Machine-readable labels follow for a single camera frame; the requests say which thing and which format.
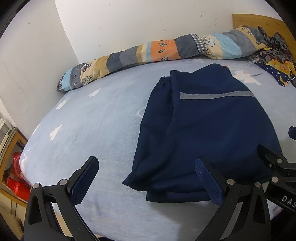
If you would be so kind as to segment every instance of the textured grip pad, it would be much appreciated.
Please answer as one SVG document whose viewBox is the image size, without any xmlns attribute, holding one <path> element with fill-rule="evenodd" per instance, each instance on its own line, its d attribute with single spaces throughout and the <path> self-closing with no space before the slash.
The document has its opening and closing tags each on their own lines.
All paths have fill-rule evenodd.
<svg viewBox="0 0 296 241">
<path fill-rule="evenodd" d="M 205 166 L 201 158 L 195 160 L 195 172 L 198 175 L 200 181 L 205 187 L 208 195 L 210 196 L 213 203 L 221 205 L 224 202 L 223 189 L 216 181 L 214 176 L 211 174 L 209 169 Z"/>
<path fill-rule="evenodd" d="M 99 170 L 99 162 L 93 159 L 71 189 L 71 203 L 73 206 L 80 204 L 87 193 L 93 179 Z"/>
<path fill-rule="evenodd" d="M 289 137 L 296 140 L 296 127 L 291 126 L 289 128 Z"/>
</svg>

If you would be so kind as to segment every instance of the rolled blanket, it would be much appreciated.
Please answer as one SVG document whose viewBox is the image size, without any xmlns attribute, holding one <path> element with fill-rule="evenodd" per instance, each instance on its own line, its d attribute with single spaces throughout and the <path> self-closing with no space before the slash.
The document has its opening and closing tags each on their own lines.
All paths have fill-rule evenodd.
<svg viewBox="0 0 296 241">
<path fill-rule="evenodd" d="M 58 91 L 69 91 L 123 68 L 149 62 L 205 55 L 212 59 L 240 58 L 266 47 L 262 34 L 242 26 L 229 32 L 202 37 L 188 34 L 176 39 L 147 42 L 69 69 L 59 80 Z"/>
<path fill-rule="evenodd" d="M 271 171 L 257 155 L 259 144 L 282 154 L 267 114 L 228 68 L 172 70 L 150 95 L 132 171 L 123 184 L 147 191 L 152 202 L 209 200 L 195 172 L 196 158 L 203 156 L 240 184 L 263 183 Z"/>
</svg>

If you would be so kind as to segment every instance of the light blue bed sheet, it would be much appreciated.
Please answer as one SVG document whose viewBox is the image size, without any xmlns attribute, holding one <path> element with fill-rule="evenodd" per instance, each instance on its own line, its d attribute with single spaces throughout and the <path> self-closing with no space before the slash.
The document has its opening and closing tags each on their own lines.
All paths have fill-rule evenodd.
<svg viewBox="0 0 296 241">
<path fill-rule="evenodd" d="M 279 86 L 245 59 L 199 58 L 125 69 L 68 92 L 29 139 L 20 158 L 22 172 L 32 184 L 54 185 L 95 156 L 99 172 L 76 206 L 94 233 L 117 241 L 195 240 L 216 205 L 147 202 L 145 192 L 122 181 L 131 171 L 141 118 L 159 78 L 169 76 L 171 69 L 193 72 L 211 63 L 228 66 L 254 93 L 275 127 L 284 156 L 294 161 L 296 141 L 288 137 L 288 128 L 296 125 L 296 88 Z"/>
</svg>

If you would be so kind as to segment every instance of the colorful patterned cloth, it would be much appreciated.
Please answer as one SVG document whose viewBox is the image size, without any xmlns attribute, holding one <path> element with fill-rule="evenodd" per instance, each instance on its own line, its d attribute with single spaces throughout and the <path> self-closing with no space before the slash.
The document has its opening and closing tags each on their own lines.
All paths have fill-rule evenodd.
<svg viewBox="0 0 296 241">
<path fill-rule="evenodd" d="M 198 55 L 206 55 L 212 59 L 240 58 L 265 47 L 260 31 L 247 26 L 220 34 L 201 37 L 188 34 L 176 39 L 152 41 L 69 69 L 60 79 L 57 90 L 76 89 L 117 70 L 148 62 Z"/>
<path fill-rule="evenodd" d="M 247 59 L 270 73 L 279 85 L 286 86 L 296 78 L 293 56 L 279 33 L 269 37 L 263 28 L 258 26 L 258 30 L 264 36 L 268 47 L 248 56 Z"/>
</svg>

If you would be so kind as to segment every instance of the white wall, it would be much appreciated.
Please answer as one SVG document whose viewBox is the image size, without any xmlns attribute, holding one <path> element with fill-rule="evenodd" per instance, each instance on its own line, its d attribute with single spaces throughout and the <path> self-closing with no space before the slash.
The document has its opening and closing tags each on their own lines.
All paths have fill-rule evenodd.
<svg viewBox="0 0 296 241">
<path fill-rule="evenodd" d="M 30 137 L 60 100 L 56 86 L 78 64 L 54 0 L 31 0 L 0 39 L 0 111 Z"/>
<path fill-rule="evenodd" d="M 278 18 L 264 0 L 55 0 L 80 63 L 158 39 L 232 28 L 233 13 Z"/>
</svg>

